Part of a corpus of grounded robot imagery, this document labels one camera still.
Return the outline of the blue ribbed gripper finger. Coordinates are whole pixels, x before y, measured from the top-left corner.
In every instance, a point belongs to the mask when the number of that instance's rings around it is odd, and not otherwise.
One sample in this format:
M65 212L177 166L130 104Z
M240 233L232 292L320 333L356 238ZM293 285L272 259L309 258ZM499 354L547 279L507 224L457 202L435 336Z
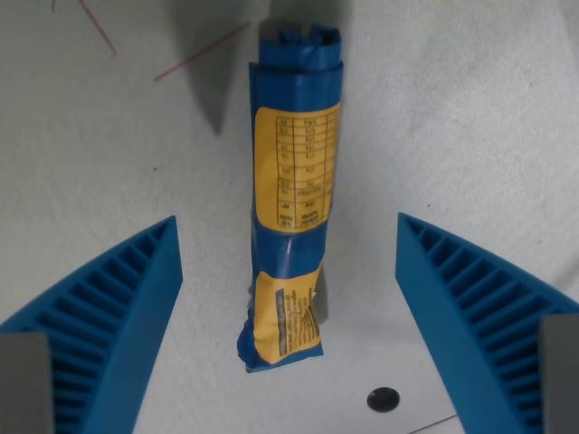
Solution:
M578 304L501 257L406 213L395 278L467 433L543 433L539 324Z
M51 349L58 433L130 433L183 274L170 216L100 254L2 324Z

